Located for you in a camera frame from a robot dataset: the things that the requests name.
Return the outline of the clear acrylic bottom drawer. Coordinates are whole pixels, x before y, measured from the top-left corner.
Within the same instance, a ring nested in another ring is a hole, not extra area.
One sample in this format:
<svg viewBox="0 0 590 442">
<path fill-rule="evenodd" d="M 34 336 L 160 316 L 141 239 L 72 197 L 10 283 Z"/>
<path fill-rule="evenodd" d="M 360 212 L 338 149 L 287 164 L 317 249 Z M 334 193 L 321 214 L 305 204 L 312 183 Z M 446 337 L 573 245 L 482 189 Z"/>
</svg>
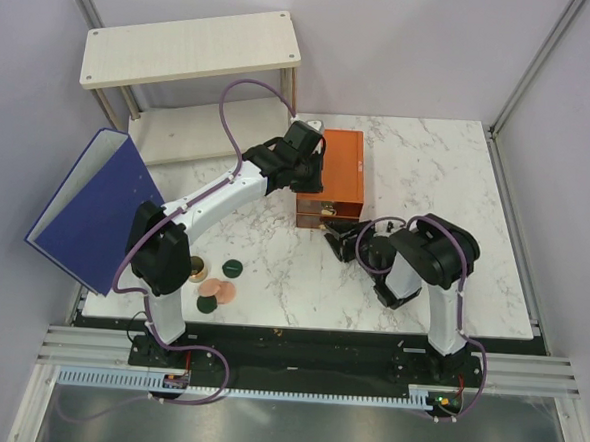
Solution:
<svg viewBox="0 0 590 442">
<path fill-rule="evenodd" d="M 324 230 L 329 223 L 336 224 L 357 224 L 358 219 L 346 216 L 325 216 L 320 214 L 296 214 L 296 226 L 303 229 L 319 229 Z"/>
</svg>

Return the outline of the clear acrylic drawer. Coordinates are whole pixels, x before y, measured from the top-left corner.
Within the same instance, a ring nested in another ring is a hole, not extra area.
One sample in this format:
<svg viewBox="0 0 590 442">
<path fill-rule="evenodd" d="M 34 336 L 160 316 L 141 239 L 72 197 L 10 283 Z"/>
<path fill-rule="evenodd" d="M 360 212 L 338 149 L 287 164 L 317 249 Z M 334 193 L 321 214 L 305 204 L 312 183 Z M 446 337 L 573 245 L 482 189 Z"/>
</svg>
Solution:
<svg viewBox="0 0 590 442">
<path fill-rule="evenodd" d="M 296 226 L 303 229 L 319 229 L 324 230 L 329 223 L 336 224 L 357 224 L 358 219 L 346 216 L 325 216 L 320 214 L 296 214 Z"/>
<path fill-rule="evenodd" d="M 323 201 L 320 199 L 296 197 L 297 213 L 303 215 L 336 216 L 358 219 L 362 214 L 363 203 L 353 201 Z"/>
</svg>

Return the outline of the orange drawer organizer box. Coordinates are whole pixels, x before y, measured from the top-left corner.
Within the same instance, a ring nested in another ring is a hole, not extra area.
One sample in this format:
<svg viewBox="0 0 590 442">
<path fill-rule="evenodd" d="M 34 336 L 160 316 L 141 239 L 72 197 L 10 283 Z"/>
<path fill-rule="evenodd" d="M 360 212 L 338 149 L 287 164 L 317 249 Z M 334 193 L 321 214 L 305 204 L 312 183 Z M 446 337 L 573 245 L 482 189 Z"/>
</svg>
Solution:
<svg viewBox="0 0 590 442">
<path fill-rule="evenodd" d="M 324 133 L 327 148 L 322 171 L 323 192 L 299 193 L 323 201 L 353 201 L 364 205 L 363 131 L 329 129 Z"/>
</svg>

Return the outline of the gold round jar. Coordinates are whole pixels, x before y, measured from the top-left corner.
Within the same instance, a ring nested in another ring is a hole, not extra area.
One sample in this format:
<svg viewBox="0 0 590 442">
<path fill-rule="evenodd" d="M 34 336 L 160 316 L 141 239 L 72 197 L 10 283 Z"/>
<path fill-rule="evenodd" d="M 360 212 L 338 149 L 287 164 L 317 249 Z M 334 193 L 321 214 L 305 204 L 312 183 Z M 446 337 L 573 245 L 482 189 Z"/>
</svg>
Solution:
<svg viewBox="0 0 590 442">
<path fill-rule="evenodd" d="M 208 268 L 205 261 L 199 256 L 190 258 L 191 275 L 188 281 L 191 283 L 200 283 L 208 276 Z"/>
</svg>

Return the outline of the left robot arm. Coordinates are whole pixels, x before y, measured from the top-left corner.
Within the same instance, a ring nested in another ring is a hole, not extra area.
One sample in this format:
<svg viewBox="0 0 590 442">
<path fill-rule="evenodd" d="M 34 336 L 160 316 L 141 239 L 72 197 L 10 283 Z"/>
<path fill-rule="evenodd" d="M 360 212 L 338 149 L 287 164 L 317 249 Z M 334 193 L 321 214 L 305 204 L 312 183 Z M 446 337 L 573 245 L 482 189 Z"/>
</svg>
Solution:
<svg viewBox="0 0 590 442">
<path fill-rule="evenodd" d="M 159 207 L 146 201 L 137 208 L 112 290 L 144 296 L 147 327 L 158 343 L 170 345 L 185 332 L 179 291 L 192 272 L 191 243 L 238 208 L 277 190 L 323 192 L 324 132 L 320 120 L 295 119 L 283 136 L 249 148 L 233 170 L 203 189 Z"/>
</svg>

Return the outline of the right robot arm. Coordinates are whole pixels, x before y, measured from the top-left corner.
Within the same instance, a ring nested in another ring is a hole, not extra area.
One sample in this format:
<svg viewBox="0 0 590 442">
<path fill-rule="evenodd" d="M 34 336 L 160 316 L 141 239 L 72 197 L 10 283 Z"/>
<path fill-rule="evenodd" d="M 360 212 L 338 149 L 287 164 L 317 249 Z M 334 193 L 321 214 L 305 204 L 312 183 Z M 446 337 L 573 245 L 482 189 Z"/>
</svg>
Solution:
<svg viewBox="0 0 590 442">
<path fill-rule="evenodd" d="M 434 354 L 451 358 L 467 346 L 464 284 L 481 251 L 471 233 L 432 213 L 409 221 L 393 216 L 362 222 L 330 218 L 324 225 L 335 257 L 365 270 L 384 307 L 402 307 L 427 289 L 427 339 Z"/>
</svg>

